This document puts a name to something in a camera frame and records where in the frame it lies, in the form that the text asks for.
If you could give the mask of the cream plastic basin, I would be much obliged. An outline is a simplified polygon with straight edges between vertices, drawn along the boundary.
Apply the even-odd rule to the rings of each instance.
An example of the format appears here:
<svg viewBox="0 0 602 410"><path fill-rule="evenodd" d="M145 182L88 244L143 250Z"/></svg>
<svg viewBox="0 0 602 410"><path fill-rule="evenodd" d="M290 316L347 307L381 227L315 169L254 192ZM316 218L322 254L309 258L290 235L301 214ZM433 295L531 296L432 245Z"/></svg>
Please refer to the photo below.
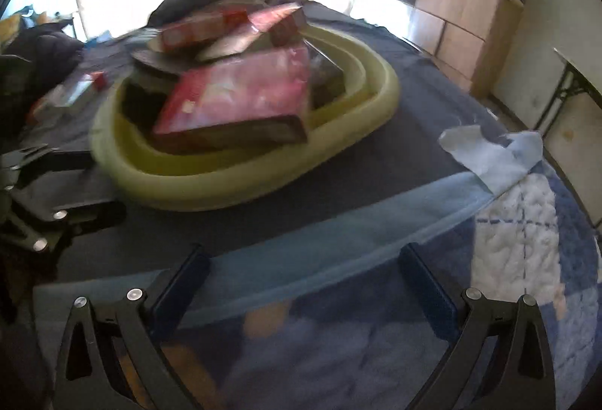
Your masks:
<svg viewBox="0 0 602 410"><path fill-rule="evenodd" d="M350 96L311 115L306 144L169 155L153 149L122 114L117 81L89 132L91 152L123 194L168 211L227 208L268 195L352 147L395 114L400 84L391 64L360 40L324 26L303 35L345 73Z"/></svg>

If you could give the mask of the small red cigarette box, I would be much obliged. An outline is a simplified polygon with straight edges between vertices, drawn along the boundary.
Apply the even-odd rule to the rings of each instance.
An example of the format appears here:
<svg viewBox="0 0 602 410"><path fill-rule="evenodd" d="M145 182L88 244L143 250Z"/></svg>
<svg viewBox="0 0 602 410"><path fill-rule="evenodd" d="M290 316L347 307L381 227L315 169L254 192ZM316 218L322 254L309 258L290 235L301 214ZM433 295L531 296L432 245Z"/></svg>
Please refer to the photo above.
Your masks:
<svg viewBox="0 0 602 410"><path fill-rule="evenodd" d="M33 125L62 115L75 116L107 86L105 73L86 73L70 86L58 85L33 104L27 121Z"/></svg>

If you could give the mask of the blue white checkered blanket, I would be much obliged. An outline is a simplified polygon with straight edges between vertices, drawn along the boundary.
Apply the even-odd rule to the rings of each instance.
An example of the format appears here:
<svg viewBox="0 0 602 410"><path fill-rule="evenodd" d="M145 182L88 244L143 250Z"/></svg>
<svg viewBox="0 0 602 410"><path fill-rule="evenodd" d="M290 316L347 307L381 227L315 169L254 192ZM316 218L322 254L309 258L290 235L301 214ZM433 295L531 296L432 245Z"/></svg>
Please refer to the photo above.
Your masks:
<svg viewBox="0 0 602 410"><path fill-rule="evenodd" d="M182 319L225 409L406 405L459 332L454 295L532 296L569 408L601 361L601 258L535 132L450 128L462 174L219 256Z"/></svg>

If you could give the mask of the red white flat box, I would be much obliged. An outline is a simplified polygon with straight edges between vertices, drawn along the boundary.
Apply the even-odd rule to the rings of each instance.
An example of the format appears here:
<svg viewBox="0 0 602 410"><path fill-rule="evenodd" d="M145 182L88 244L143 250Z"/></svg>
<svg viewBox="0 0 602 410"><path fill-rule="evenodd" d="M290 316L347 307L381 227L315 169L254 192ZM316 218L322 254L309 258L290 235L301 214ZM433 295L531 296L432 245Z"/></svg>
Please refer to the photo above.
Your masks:
<svg viewBox="0 0 602 410"><path fill-rule="evenodd" d="M248 12L242 7L201 11L162 27L158 35L159 47L169 53L206 44L248 21Z"/></svg>

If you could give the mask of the pink red box in basin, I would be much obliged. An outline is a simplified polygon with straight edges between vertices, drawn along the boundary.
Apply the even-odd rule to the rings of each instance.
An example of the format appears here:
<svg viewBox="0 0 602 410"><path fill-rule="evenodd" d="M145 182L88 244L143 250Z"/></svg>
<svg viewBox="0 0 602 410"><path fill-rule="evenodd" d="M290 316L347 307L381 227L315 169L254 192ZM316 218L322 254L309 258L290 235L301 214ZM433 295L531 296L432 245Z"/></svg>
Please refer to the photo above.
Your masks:
<svg viewBox="0 0 602 410"><path fill-rule="evenodd" d="M175 154L305 143L309 75L302 44L190 70L159 112L152 143Z"/></svg>

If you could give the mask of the black folding table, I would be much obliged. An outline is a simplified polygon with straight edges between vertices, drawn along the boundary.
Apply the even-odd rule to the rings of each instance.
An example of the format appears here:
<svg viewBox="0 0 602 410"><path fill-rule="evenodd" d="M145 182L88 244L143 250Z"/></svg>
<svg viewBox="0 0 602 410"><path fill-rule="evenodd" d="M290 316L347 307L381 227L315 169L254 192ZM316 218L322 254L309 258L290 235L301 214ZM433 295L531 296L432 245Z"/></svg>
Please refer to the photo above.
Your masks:
<svg viewBox="0 0 602 410"><path fill-rule="evenodd" d="M560 118L560 113L569 99L587 95L598 109L602 106L601 87L594 84L558 48L554 47L553 52L561 61L563 69L556 87L534 127L543 140L547 138L557 119Z"/></svg>

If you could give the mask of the red cigarette carton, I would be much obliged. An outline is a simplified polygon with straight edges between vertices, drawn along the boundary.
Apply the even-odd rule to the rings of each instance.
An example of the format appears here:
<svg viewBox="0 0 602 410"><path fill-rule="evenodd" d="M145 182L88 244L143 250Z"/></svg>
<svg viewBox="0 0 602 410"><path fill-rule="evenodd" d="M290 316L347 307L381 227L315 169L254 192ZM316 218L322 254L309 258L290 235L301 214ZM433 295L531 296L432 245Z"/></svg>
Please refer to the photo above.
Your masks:
<svg viewBox="0 0 602 410"><path fill-rule="evenodd" d="M244 53L286 47L303 41L307 26L303 6L287 3L264 8L249 15L249 21L202 49L199 62L211 62Z"/></svg>

